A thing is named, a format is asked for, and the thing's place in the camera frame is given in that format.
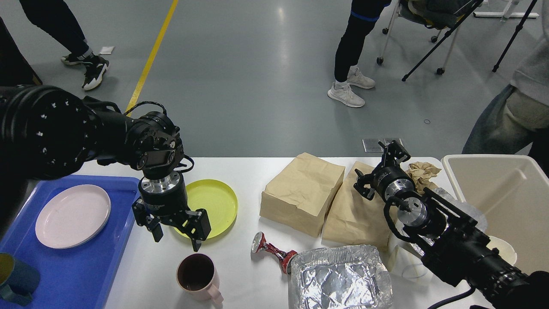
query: mug handle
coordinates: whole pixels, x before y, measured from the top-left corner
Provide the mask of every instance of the mug handle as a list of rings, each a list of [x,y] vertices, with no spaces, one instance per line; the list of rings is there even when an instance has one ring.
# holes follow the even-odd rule
[[[26,306],[32,301],[30,293],[27,293],[26,295],[17,294],[7,284],[0,288],[0,296],[9,302],[14,302],[21,306]]]
[[[219,292],[219,290],[217,289],[217,287],[215,285],[212,284],[212,286],[208,289],[208,294],[210,294],[211,296],[211,299],[214,301],[214,303],[220,305],[221,302],[223,301],[223,296],[221,295],[221,293]]]

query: shoe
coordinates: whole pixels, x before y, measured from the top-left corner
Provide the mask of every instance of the shoe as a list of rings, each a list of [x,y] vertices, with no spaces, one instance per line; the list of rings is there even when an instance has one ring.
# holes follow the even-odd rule
[[[359,69],[356,69],[354,72],[349,71],[347,82],[364,89],[372,89],[376,85],[373,79],[362,75]]]
[[[82,89],[88,91],[96,88],[103,81],[103,74],[109,69],[109,61],[100,56],[91,56],[82,62],[86,67]]]
[[[75,65],[81,64],[82,60],[78,59],[78,56],[68,54],[67,56],[61,57],[61,62],[63,62],[64,65]]]
[[[356,95],[352,90],[349,84],[343,86],[342,89],[336,89],[335,83],[332,83],[332,88],[328,90],[328,96],[334,100],[337,100],[349,107],[363,107],[364,100]]]

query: jeans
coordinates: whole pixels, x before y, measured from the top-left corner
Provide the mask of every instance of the jeans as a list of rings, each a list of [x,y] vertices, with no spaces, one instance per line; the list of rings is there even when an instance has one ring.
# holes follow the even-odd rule
[[[528,155],[547,174],[549,106],[508,85],[484,109],[462,153],[513,155],[532,142]]]

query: metal plate on floor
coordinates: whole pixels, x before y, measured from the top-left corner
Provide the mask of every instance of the metal plate on floor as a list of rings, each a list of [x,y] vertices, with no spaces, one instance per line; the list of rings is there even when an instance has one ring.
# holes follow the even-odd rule
[[[395,140],[402,145],[402,140],[398,137],[385,137],[382,139],[362,139],[362,144],[364,145],[364,151],[366,153],[383,153],[383,148],[381,148],[379,142],[387,145],[392,140]]]

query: tripod leg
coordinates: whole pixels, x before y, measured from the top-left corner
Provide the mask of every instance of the tripod leg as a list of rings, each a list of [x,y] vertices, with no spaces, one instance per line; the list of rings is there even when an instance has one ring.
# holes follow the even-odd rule
[[[524,25],[524,22],[526,21],[526,19],[528,18],[528,16],[530,16],[530,12],[532,12],[532,9],[534,8],[534,5],[536,4],[537,0],[532,0],[532,2],[530,3],[530,6],[528,7],[528,9],[526,10],[526,13],[524,13],[524,16],[522,17],[522,19],[520,20],[519,24],[517,25],[517,27],[515,28],[515,32],[513,33],[513,36],[511,37],[511,39],[509,40],[509,43],[507,43],[507,46],[505,47],[505,49],[503,50],[503,53],[501,54],[500,56],[500,59],[497,61],[496,65],[494,65],[494,68],[492,69],[492,72],[497,72],[497,69],[500,67],[500,63],[501,61],[503,60],[503,58],[505,57],[505,54],[507,53],[507,51],[509,50],[509,47],[511,46],[511,44],[513,43],[514,39],[517,37],[517,34],[520,30],[522,30],[522,27]]]
[[[406,81],[408,79],[408,77],[410,77],[410,75],[412,75],[412,73],[435,51],[435,49],[437,47],[439,47],[439,45],[442,44],[442,42],[444,42],[445,39],[447,39],[451,34],[452,32],[454,32],[454,30],[456,30],[463,21],[465,21],[467,19],[467,17],[469,17],[469,15],[471,15],[471,13],[477,9],[477,7],[479,7],[479,5],[483,2],[483,0],[476,0],[476,3],[471,7],[471,9],[456,23],[456,25],[454,27],[452,27],[450,30],[448,30],[447,32],[444,33],[444,37],[442,38],[442,40],[440,40],[433,48],[431,48],[431,50],[425,55],[425,57],[423,57],[423,59],[421,59],[415,67],[413,67],[412,70],[410,70],[410,72],[408,72],[408,74],[404,75],[404,77],[402,78],[402,81]]]

